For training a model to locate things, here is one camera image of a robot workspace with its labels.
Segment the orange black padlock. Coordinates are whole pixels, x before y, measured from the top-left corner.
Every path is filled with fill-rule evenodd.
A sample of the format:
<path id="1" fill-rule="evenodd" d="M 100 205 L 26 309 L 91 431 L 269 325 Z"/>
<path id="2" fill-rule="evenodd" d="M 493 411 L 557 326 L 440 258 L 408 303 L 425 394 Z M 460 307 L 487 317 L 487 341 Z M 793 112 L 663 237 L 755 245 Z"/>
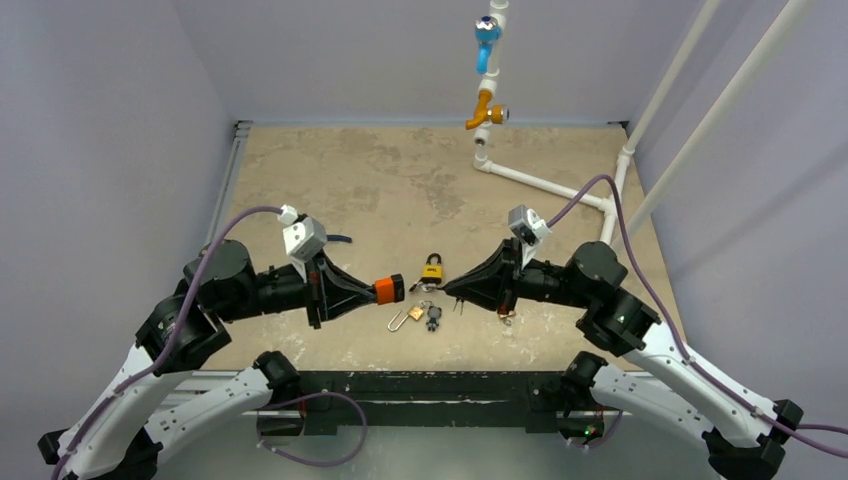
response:
<path id="1" fill-rule="evenodd" d="M 403 276 L 400 274 L 376 280 L 373 288 L 377 305 L 399 303 L 405 299 L 406 289 Z"/>

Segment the yellow black padlock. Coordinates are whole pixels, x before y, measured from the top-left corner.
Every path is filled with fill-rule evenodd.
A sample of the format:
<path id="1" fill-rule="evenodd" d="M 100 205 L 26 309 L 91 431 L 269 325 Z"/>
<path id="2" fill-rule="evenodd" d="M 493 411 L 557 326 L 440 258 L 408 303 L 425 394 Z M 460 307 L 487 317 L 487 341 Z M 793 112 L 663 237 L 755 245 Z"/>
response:
<path id="1" fill-rule="evenodd" d="M 443 278 L 442 256 L 439 253 L 431 253 L 427 257 L 420 278 L 409 287 L 409 292 L 437 290 L 443 283 Z"/>

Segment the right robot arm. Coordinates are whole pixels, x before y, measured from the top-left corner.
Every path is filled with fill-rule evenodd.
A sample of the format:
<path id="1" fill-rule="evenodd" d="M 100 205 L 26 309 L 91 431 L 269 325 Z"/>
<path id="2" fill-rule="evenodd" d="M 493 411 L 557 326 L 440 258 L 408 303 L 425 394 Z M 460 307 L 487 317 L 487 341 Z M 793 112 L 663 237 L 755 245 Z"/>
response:
<path id="1" fill-rule="evenodd" d="M 584 407 L 594 400 L 701 444 L 709 465 L 724 479 L 774 478 L 802 409 L 790 400 L 763 397 L 686 352 L 672 323 L 622 287 L 626 275 L 603 242 L 582 244 L 558 266 L 523 261 L 518 240 L 506 239 L 487 260 L 443 290 L 497 313 L 512 311 L 520 299 L 583 310 L 576 327 L 591 344 L 654 379 L 644 383 L 582 352 L 561 381 L 569 404 Z"/>

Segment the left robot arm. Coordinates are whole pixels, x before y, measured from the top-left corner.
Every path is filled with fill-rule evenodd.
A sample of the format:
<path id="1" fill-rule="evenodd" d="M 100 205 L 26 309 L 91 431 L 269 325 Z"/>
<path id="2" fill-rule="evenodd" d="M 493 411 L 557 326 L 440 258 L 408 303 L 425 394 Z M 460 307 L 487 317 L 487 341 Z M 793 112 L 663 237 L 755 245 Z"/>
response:
<path id="1" fill-rule="evenodd" d="M 292 310 L 322 323 L 367 305 L 404 298 L 391 275 L 365 283 L 318 251 L 257 271 L 235 240 L 209 245 L 184 270 L 136 333 L 116 376 L 73 426 L 44 434 L 38 447 L 56 479 L 149 479 L 160 465 L 222 422 L 253 410 L 304 412 L 313 394 L 278 351 L 260 354 L 220 387 L 174 408 L 163 401 L 231 338 L 231 322 Z"/>

